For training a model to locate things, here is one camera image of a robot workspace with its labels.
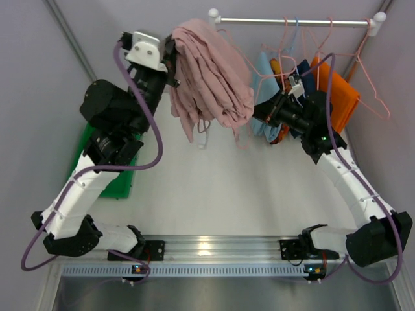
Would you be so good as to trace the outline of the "pink trousers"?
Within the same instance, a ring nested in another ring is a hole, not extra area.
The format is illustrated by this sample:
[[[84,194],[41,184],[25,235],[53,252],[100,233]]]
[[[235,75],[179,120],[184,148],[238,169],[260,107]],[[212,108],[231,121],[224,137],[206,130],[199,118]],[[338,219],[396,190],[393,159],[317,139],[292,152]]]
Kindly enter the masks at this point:
[[[183,22],[172,38],[180,85],[170,89],[171,113],[188,141],[194,141],[195,126],[213,119],[238,134],[254,114],[254,91],[243,59],[202,19]]]

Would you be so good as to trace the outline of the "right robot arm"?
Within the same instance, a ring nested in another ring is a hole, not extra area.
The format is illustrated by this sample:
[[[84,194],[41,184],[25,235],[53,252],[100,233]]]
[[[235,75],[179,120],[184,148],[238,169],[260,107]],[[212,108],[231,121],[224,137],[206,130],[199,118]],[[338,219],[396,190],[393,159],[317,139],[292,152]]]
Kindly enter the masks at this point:
[[[328,95],[316,91],[299,105],[282,91],[254,108],[254,118],[269,126],[287,125],[300,133],[304,152],[331,180],[354,219],[356,229],[314,225],[300,235],[311,253],[348,255],[360,267],[402,256],[412,218],[396,212],[374,191],[354,163],[347,143],[331,125]]]

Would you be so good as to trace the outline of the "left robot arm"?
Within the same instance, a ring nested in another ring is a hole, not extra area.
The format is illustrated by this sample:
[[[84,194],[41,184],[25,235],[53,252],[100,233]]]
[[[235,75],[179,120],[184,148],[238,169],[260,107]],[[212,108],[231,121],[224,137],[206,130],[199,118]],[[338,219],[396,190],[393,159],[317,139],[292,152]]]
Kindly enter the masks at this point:
[[[159,40],[135,32],[122,35],[113,54],[121,52],[125,58],[117,65],[128,89],[104,79],[87,88],[80,113],[93,131],[61,193],[31,217],[45,233],[47,252],[55,256],[80,257],[98,249],[107,251],[110,260],[139,259],[145,248],[136,227],[98,223],[89,210],[121,173],[135,170],[132,161],[143,146],[140,137],[149,130],[160,134],[154,114],[165,87],[179,85],[174,77],[176,49],[171,37]]]

